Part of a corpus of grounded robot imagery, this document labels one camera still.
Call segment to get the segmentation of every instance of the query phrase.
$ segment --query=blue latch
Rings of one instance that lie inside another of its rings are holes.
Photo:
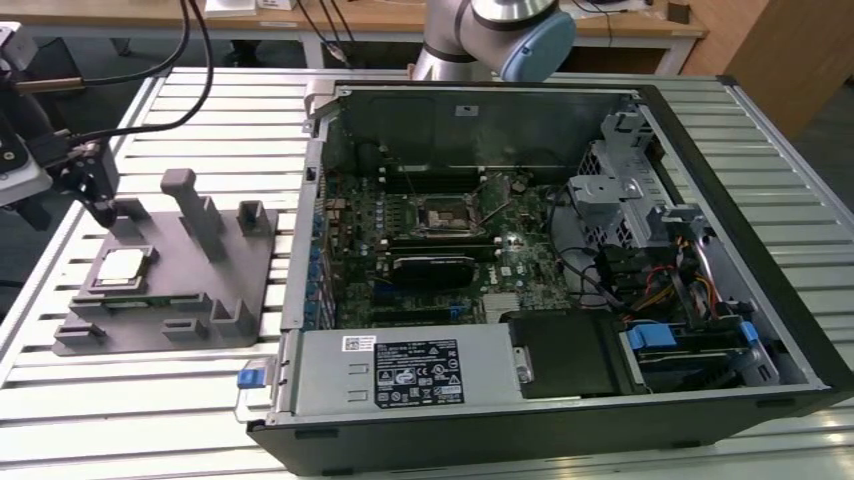
[[[628,345],[632,350],[644,347],[675,347],[676,339],[672,336],[670,327],[663,323],[644,323],[638,325],[628,332]]]
[[[249,388],[264,388],[264,369],[245,368],[237,373],[237,388],[245,390]]]
[[[747,339],[747,343],[754,343],[759,341],[759,333],[756,332],[756,327],[752,326],[750,322],[742,322],[738,325],[742,329],[742,333],[744,334],[744,338]]]

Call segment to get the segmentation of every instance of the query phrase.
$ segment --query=white label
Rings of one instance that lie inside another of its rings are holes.
[[[457,117],[476,117],[480,108],[476,105],[457,105],[453,114]]]
[[[296,28],[293,22],[260,22],[261,27]]]
[[[372,352],[376,336],[345,336],[341,338],[341,352]]]

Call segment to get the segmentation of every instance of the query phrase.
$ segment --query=aluminum table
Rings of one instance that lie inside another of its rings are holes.
[[[219,69],[189,125],[116,140],[120,192],[152,210],[167,168],[192,168],[220,209],[259,199],[280,213],[261,341],[249,348],[60,358],[53,332],[104,230],[73,205],[0,327],[0,479],[292,478],[235,420],[236,373],[273,355],[307,136],[312,78],[404,78],[400,71]],[[854,217],[738,87],[714,78],[562,75],[556,82],[654,83],[834,344],[854,365]],[[203,69],[149,79],[125,125],[177,118]],[[674,182],[690,199],[670,164]],[[248,414],[264,411],[248,399]],[[854,401],[768,422],[714,446],[389,472],[367,478],[852,478]]]

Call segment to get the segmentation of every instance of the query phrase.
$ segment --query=wire bundle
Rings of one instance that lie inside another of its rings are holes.
[[[305,6],[303,5],[303,0],[296,0],[296,6],[303,12],[305,21],[308,22],[311,29],[315,31],[315,35],[317,35],[317,38],[320,39],[320,43],[323,44],[324,48],[329,52],[329,55],[332,55],[337,60],[340,60],[341,63],[347,66],[347,68],[352,69],[352,65],[349,64],[349,58],[347,57],[347,52],[344,51],[344,45],[341,44],[341,38],[337,33],[337,28],[335,27],[335,21],[332,20],[332,15],[329,15],[329,9],[327,8],[325,1],[317,0],[317,3],[320,4],[320,8],[323,9],[323,15],[325,16],[325,20],[329,24],[329,28],[332,29],[335,44],[332,44],[332,42],[329,42],[323,36],[323,34],[320,33],[317,24],[311,18],[311,15],[308,14],[308,10],[305,10]],[[344,14],[341,13],[340,8],[337,8],[337,3],[335,2],[335,0],[329,0],[329,3],[332,4],[332,9],[335,10],[337,17],[341,19],[341,24],[344,25],[344,30],[347,31],[347,36],[349,37],[349,43],[355,43],[356,39],[353,38],[352,30],[349,29],[349,25],[347,24],[347,19],[344,18]]]

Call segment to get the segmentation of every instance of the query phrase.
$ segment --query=warning label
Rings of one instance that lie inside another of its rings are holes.
[[[464,403],[456,340],[373,345],[379,408]]]

